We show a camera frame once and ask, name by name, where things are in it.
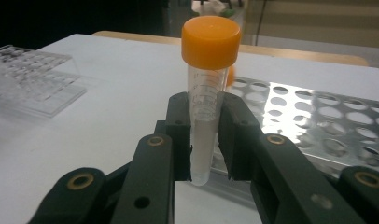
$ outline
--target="centrifuge tube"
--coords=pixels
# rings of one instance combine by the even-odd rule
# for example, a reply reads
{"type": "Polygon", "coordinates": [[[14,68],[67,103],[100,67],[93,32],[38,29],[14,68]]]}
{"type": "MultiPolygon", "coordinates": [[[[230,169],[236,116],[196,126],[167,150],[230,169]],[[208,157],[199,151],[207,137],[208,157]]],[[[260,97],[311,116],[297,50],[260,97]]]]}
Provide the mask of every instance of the centrifuge tube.
{"type": "Polygon", "coordinates": [[[216,16],[197,17],[182,29],[181,54],[188,67],[191,120],[192,184],[204,185],[210,176],[216,133],[228,68],[237,58],[239,25],[216,16]]]}

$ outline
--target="white table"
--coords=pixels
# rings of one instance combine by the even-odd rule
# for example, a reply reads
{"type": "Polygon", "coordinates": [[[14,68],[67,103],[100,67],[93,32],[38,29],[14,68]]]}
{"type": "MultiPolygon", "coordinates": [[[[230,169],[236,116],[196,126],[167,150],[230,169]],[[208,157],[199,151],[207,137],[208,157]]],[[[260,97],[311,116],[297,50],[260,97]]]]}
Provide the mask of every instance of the white table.
{"type": "MultiPolygon", "coordinates": [[[[88,92],[52,119],[0,108],[0,224],[26,223],[54,183],[79,167],[106,175],[129,162],[138,140],[187,89],[180,47],[72,35],[44,51],[70,54],[88,92]]],[[[240,53],[238,77],[379,101],[376,68],[240,53]]],[[[175,223],[260,223],[255,206],[176,183],[175,223]]]]}

